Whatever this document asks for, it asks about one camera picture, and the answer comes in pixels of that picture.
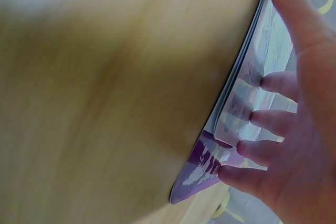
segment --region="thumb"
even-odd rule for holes
[[[297,54],[330,36],[327,22],[309,0],[272,0],[291,35]]]

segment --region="hand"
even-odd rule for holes
[[[237,151],[267,171],[223,166],[219,178],[266,203],[285,224],[336,221],[336,32],[308,0],[272,0],[291,34],[297,72],[261,87],[298,103],[297,113],[256,111],[251,122],[282,143],[241,141]]]

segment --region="booklet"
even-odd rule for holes
[[[172,204],[219,182],[221,165],[242,165],[238,142],[255,141],[260,133],[260,128],[250,124],[250,115],[269,109],[275,96],[259,88],[261,79],[284,71],[291,51],[290,36],[271,0],[260,0],[226,84],[173,185]]]

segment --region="light wood surface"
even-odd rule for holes
[[[169,192],[259,0],[0,0],[0,223],[207,223]]]

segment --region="purple cover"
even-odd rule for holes
[[[235,147],[217,141],[211,133],[203,131],[174,183],[171,203],[177,204],[219,182],[217,171],[221,165],[240,166],[243,161]]]

